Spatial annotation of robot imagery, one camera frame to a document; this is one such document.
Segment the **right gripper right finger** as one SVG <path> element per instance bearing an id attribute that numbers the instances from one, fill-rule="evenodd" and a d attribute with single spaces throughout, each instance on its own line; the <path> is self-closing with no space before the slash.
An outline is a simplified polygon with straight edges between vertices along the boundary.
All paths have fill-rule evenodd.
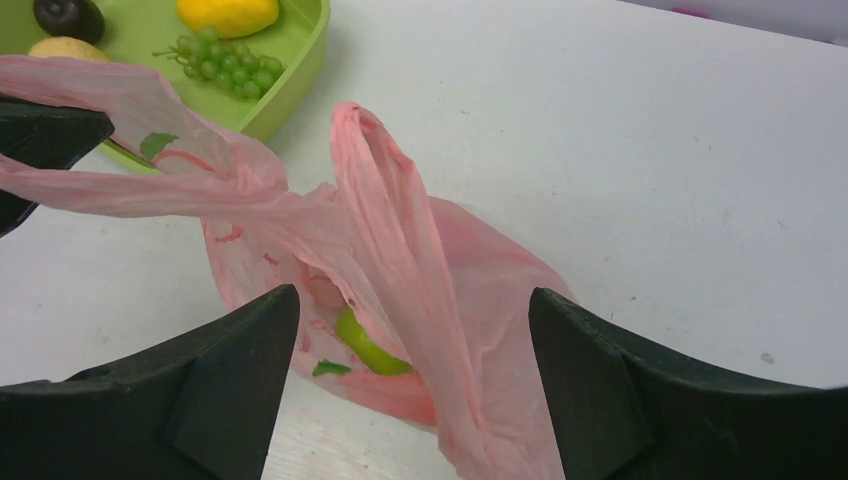
<path id="1" fill-rule="evenodd" d="M 847 391 L 687 356 L 538 288 L 529 327 L 569 479 L 843 479 Z"/>

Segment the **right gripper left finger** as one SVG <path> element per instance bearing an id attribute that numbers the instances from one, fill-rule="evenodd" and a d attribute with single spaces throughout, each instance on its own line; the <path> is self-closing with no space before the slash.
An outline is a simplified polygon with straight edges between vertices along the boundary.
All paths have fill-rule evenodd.
<path id="1" fill-rule="evenodd" d="M 298 332 L 279 286 L 122 359 L 1 390 L 5 479 L 258 479 Z"/>

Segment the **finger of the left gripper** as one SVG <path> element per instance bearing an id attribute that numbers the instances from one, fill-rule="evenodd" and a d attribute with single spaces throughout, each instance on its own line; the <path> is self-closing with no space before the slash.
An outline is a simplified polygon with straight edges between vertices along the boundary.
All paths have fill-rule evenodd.
<path id="1" fill-rule="evenodd" d="M 1 153 L 31 167 L 68 170 L 113 132 L 102 112 L 1 101 Z"/>

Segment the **green fake lime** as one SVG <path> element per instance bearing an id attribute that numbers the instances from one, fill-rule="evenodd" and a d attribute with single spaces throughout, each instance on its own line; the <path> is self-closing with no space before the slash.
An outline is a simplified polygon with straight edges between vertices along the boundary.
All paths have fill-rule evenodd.
<path id="1" fill-rule="evenodd" d="M 377 375 L 395 376 L 414 371 L 411 364 L 389 354 L 372 342 L 351 308 L 345 308 L 340 312 L 335 334 Z"/>

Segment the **pink plastic bag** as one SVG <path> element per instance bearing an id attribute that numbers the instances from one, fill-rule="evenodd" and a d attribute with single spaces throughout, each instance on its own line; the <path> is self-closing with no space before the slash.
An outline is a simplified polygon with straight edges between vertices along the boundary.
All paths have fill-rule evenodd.
<path id="1" fill-rule="evenodd" d="M 281 284 L 300 292 L 300 374 L 323 361 L 344 365 L 344 374 L 316 383 L 435 427 L 462 478 L 564 477 L 528 324 L 534 289 L 567 294 L 564 279 L 459 205 L 430 196 L 373 113 L 335 107 L 335 183 L 298 194 L 272 151 L 193 113 L 151 69 L 10 55 L 1 60 L 1 90 L 105 113 L 115 140 L 155 169 L 41 170 L 3 157 L 4 190 L 77 213 L 199 218 L 230 308 Z M 414 371 L 372 372 L 335 334 L 345 308 Z"/>

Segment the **yellow fake lemon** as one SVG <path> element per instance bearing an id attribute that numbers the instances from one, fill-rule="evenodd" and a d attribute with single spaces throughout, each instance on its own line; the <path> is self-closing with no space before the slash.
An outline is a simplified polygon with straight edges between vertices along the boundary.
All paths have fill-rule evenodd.
<path id="1" fill-rule="evenodd" d="M 40 40 L 29 49 L 28 56 L 37 58 L 72 58 L 90 62 L 109 62 L 109 57 L 94 45 L 68 37 L 50 37 Z"/>

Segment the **dark fake mangosteen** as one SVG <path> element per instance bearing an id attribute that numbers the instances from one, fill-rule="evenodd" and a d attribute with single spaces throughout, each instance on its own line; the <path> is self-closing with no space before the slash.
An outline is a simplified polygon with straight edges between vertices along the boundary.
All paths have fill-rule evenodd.
<path id="1" fill-rule="evenodd" d="M 89 44 L 105 35 L 105 18 L 90 0 L 35 0 L 37 24 L 52 37 L 71 37 Z"/>

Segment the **green fake grapes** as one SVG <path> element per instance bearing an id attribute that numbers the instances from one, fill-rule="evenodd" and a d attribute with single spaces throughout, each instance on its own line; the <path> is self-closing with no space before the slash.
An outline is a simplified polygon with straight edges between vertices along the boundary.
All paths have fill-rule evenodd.
<path id="1" fill-rule="evenodd" d="M 173 45 L 152 56 L 177 63 L 190 80 L 212 83 L 236 98 L 253 101 L 263 97 L 286 70 L 278 58 L 223 40 L 211 27 L 180 35 Z"/>

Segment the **yellow fake mango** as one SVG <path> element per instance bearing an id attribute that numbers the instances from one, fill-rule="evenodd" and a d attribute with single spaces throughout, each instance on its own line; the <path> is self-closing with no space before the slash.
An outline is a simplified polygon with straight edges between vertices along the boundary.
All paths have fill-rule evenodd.
<path id="1" fill-rule="evenodd" d="M 277 22 L 278 0 L 177 0 L 180 21 L 195 33 L 213 29 L 220 38 L 241 38 Z"/>

